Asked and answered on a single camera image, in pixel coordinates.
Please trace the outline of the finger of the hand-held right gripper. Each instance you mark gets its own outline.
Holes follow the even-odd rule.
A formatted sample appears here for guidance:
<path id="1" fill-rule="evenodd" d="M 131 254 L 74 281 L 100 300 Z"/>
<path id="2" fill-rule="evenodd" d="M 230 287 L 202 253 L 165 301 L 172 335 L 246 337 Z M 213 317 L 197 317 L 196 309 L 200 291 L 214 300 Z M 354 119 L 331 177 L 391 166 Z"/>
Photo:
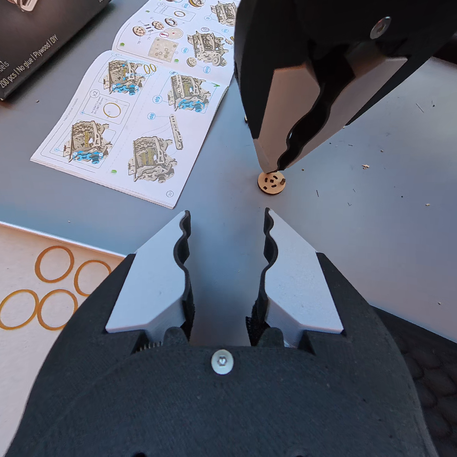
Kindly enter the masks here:
<path id="1" fill-rule="evenodd" d="M 319 93 L 311 63 L 274 71 L 260 133 L 254 139 L 264 172 L 276 171 L 291 128 L 312 109 Z"/>
<path id="2" fill-rule="evenodd" d="M 285 170 L 342 129 L 407 60 L 381 53 L 343 57 L 315 105 L 292 127 L 278 170 Z"/>

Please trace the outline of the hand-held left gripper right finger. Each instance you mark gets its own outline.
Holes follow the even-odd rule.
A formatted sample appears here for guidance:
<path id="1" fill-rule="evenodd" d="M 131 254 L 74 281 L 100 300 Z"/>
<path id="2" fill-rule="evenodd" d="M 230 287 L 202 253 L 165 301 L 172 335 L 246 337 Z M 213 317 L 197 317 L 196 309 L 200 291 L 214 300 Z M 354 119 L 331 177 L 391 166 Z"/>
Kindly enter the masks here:
<path id="1" fill-rule="evenodd" d="M 297 348 L 304 330 L 340 334 L 343 325 L 315 249 L 269 208 L 265 209 L 264 256 L 258 298 L 246 318 L 256 346 L 267 327 L 279 328 L 286 346 Z"/>

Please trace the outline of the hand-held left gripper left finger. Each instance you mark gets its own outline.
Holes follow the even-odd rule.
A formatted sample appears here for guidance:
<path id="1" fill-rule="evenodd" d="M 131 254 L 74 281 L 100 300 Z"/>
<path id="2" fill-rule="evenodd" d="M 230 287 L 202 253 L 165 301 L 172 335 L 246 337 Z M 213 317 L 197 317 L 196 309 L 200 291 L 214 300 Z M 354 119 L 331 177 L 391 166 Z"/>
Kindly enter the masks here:
<path id="1" fill-rule="evenodd" d="M 190 338 L 195 306 L 184 266 L 190 234 L 190 212 L 182 211 L 136 251 L 107 332 L 142 329 L 159 342 L 168 328 L 181 327 Z"/>

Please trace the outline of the round wooden disc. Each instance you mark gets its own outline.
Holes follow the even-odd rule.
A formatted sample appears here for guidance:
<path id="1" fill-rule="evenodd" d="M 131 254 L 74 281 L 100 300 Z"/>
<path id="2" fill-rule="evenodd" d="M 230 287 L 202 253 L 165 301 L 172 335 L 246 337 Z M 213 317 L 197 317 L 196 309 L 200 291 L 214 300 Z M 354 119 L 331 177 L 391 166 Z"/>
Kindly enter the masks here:
<path id="1" fill-rule="evenodd" d="M 258 186 L 259 186 L 260 190 L 262 192 L 266 193 L 267 195 L 279 194 L 285 188 L 285 185 L 281 186 L 279 184 L 280 181 L 285 177 L 281 173 L 281 175 L 278 178 L 279 179 L 274 179 L 274 177 L 271 173 L 261 172 L 258 177 Z"/>

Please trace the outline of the grey desk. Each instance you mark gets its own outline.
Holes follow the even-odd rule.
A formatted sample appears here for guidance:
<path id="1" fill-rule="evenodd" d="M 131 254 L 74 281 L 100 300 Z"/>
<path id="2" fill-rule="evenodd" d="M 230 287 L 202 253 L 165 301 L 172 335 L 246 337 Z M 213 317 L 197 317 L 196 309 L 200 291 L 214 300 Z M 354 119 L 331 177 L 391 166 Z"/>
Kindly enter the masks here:
<path id="1" fill-rule="evenodd" d="M 245 316 L 266 264 L 269 207 L 371 305 L 454 340 L 455 65 L 427 61 L 286 170 L 278 196 L 258 188 L 260 168 L 234 78 L 173 210 L 30 161 L 88 67 L 143 4 L 112 1 L 1 102 L 1 220 L 129 254 L 189 210 L 191 341 L 241 345 L 248 344 Z"/>

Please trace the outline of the orange rubber band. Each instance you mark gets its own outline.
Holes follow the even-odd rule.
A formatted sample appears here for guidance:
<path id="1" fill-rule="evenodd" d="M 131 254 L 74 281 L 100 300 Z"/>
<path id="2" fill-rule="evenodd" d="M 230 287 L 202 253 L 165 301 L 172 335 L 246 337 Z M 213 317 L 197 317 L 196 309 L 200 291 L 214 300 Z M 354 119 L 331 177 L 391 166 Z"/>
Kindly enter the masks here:
<path id="1" fill-rule="evenodd" d="M 47 329 L 47 330 L 50 330 L 50 331 L 57 331 L 57 330 L 62 330 L 65 326 L 66 326 L 66 323 L 64 323 L 63 325 L 59 326 L 59 327 L 52 327 L 52 326 L 49 326 L 48 324 L 45 323 L 45 321 L 43 320 L 43 316 L 42 316 L 42 309 L 43 309 L 43 306 L 44 306 L 44 303 L 46 302 L 46 300 L 51 297 L 52 295 L 54 294 L 58 294 L 58 293 L 65 293 L 67 294 L 70 298 L 72 298 L 73 300 L 73 304 L 74 304 L 74 309 L 72 311 L 72 314 L 74 314 L 77 309 L 78 309 L 78 301 L 77 301 L 77 298 L 76 296 L 66 290 L 66 289 L 56 289 L 56 290 L 52 290 L 50 292 L 48 292 L 40 301 L 39 301 L 39 304 L 38 304 L 38 307 L 37 307 L 37 319 L 38 319 L 38 322 L 40 323 L 40 325 L 44 328 L 44 329 Z"/>
<path id="2" fill-rule="evenodd" d="M 88 297 L 91 293 L 85 293 L 81 290 L 81 288 L 79 287 L 79 274 L 81 273 L 82 269 L 88 265 L 88 264 L 91 264 L 91 263 L 98 263 L 98 264 L 101 264 L 103 266 L 106 267 L 107 271 L 108 271 L 108 274 L 111 274 L 112 270 L 111 270 L 111 267 L 104 261 L 102 260 L 87 260 L 85 262 L 83 262 L 76 270 L 76 273 L 75 273 L 75 276 L 74 276 L 74 288 L 76 290 L 76 292 L 80 295 L 82 295 L 83 297 Z"/>
<path id="3" fill-rule="evenodd" d="M 15 330 L 15 329 L 19 329 L 19 328 L 22 328 L 24 326 L 26 326 L 28 323 L 30 323 L 34 317 L 36 316 L 37 314 L 37 309 L 38 309 L 38 305 L 39 305 L 39 298 L 38 298 L 38 295 L 36 294 L 36 292 L 30 290 L 30 289 L 19 289 L 19 290 L 16 290 L 16 291 L 13 291 L 11 292 L 10 294 L 8 294 L 2 301 L 1 301 L 1 304 L 0 304 L 0 310 L 2 311 L 3 309 L 3 306 L 6 304 L 6 302 L 13 296 L 15 295 L 18 295 L 18 294 L 21 294 L 21 293 L 28 293 L 30 294 L 33 299 L 34 299 L 34 308 L 33 308 L 33 312 L 31 314 L 31 316 L 26 320 L 24 321 L 23 323 L 20 323 L 19 325 L 16 325 L 16 326 L 7 326 L 6 324 L 3 323 L 2 319 L 0 319 L 0 327 L 2 329 L 5 329 L 5 330 Z"/>
<path id="4" fill-rule="evenodd" d="M 61 275 L 60 277 L 57 277 L 55 279 L 48 279 L 48 278 L 45 278 L 41 272 L 41 262 L 43 260 L 43 257 L 45 256 L 45 254 L 47 254 L 49 251 L 53 250 L 53 249 L 62 249 L 64 251 L 67 252 L 68 256 L 69 256 L 69 259 L 70 259 L 70 265 L 68 266 L 68 269 L 66 270 L 66 272 Z M 35 262 L 35 274 L 37 276 L 37 278 L 44 282 L 44 283 L 58 283 L 60 282 L 61 280 L 65 279 L 69 273 L 72 271 L 73 269 L 73 266 L 75 264 L 75 258 L 74 258 L 74 255 L 72 253 L 72 251 L 67 248 L 67 247 L 64 247 L 64 246 L 60 246 L 60 245 L 54 245 L 54 246 L 50 246 L 48 248 L 45 248 L 37 257 L 37 260 Z"/>

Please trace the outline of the white tray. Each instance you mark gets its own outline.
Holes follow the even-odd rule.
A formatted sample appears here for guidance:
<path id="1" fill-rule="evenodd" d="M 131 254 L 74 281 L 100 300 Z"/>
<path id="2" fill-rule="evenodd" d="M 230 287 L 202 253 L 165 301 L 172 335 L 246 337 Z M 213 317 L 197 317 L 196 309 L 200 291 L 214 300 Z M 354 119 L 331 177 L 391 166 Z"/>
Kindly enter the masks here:
<path id="1" fill-rule="evenodd" d="M 52 238 L 32 231 L 1 225 L 0 236 L 0 301 L 19 289 L 30 289 L 39 301 L 50 291 L 66 289 L 72 292 L 78 306 L 86 299 L 74 288 L 77 268 L 87 260 L 102 260 L 113 271 L 123 260 L 122 255 L 77 245 L 63 239 Z M 44 283 L 35 274 L 38 255 L 50 246 L 69 248 L 75 259 L 72 271 L 58 283 Z M 41 272 L 45 278 L 55 279 L 63 275 L 70 259 L 66 251 L 53 249 L 43 257 Z M 98 263 L 86 265 L 79 274 L 79 287 L 85 293 L 93 290 L 106 278 L 108 271 Z M 3 306 L 1 319 L 7 326 L 17 326 L 32 314 L 34 299 L 28 293 L 11 297 Z M 74 304 L 65 293 L 54 294 L 44 303 L 43 320 L 52 327 L 67 323 L 72 316 Z M 15 329 L 0 329 L 0 455 L 3 456 L 19 425 L 34 380 L 61 330 L 44 329 L 37 315 L 26 326 Z"/>

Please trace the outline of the model assembly instruction booklet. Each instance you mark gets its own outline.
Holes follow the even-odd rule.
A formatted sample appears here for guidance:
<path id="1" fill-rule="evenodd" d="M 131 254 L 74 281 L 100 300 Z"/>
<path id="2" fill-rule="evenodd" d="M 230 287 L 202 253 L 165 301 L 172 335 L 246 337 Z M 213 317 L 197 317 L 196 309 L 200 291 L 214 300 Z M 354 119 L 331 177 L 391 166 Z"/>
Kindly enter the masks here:
<path id="1" fill-rule="evenodd" d="M 174 208 L 233 75 L 239 1 L 148 1 L 31 161 Z"/>

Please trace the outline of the black textured mat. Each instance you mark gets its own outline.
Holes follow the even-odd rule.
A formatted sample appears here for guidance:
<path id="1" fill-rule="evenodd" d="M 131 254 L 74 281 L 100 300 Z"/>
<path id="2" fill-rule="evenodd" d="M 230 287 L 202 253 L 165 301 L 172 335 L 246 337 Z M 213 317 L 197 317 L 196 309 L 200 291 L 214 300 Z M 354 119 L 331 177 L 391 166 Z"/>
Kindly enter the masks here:
<path id="1" fill-rule="evenodd" d="M 375 308 L 414 380 L 440 456 L 457 455 L 457 346 L 422 327 Z"/>

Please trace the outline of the black cardboard box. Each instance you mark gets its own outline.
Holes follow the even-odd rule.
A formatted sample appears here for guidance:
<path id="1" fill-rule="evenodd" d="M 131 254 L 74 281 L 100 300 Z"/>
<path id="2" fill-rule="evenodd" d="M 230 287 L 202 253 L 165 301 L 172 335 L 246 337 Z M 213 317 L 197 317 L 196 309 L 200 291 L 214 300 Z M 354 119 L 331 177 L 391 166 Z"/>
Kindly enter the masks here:
<path id="1" fill-rule="evenodd" d="M 2 0 L 1 100 L 108 4 L 108 0 Z"/>

